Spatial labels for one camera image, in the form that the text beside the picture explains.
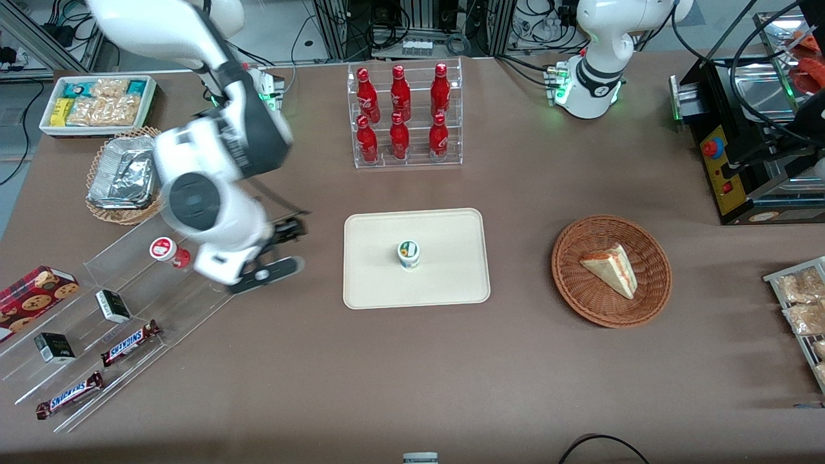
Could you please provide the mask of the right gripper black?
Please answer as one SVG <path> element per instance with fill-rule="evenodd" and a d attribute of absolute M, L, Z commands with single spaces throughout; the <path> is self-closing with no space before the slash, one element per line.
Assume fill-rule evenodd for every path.
<path fill-rule="evenodd" d="M 300 217 L 289 217 L 272 224 L 271 238 L 265 242 L 260 250 L 262 255 L 276 249 L 277 246 L 291 241 L 301 241 L 307 236 L 307 223 Z"/>

